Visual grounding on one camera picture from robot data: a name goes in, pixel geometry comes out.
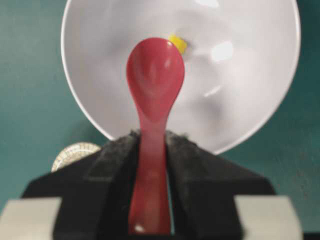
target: teal background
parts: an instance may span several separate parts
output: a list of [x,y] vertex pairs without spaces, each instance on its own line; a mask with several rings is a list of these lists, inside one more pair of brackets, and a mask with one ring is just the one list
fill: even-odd
[[[304,231],[320,232],[320,1],[298,0],[301,55],[271,120],[224,157],[289,195]],[[66,0],[0,1],[0,211],[64,147],[107,139],[71,95],[60,54]]]

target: yellow object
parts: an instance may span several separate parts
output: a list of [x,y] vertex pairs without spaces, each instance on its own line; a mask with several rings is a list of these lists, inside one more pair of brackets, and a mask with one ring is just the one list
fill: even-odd
[[185,52],[187,48],[187,43],[182,38],[176,35],[171,35],[169,37],[169,41],[175,45],[175,47],[179,50],[181,54]]

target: coin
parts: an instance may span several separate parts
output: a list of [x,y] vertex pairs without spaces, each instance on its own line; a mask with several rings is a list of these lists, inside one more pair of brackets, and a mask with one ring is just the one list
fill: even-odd
[[51,172],[55,172],[99,150],[101,150],[100,146],[90,142],[78,142],[67,146],[56,156]]

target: spoon handle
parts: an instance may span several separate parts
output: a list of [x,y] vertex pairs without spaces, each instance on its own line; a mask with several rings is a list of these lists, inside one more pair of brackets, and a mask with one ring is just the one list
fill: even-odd
[[164,133],[141,132],[128,221],[130,234],[170,234]]

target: white plate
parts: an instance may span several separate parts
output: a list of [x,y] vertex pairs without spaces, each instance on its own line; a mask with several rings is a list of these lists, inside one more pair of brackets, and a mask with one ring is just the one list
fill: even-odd
[[68,0],[61,51],[80,108],[110,139],[139,128],[126,81],[133,47],[176,34],[188,42],[185,80],[167,129],[212,153],[271,117],[300,51],[295,0]]

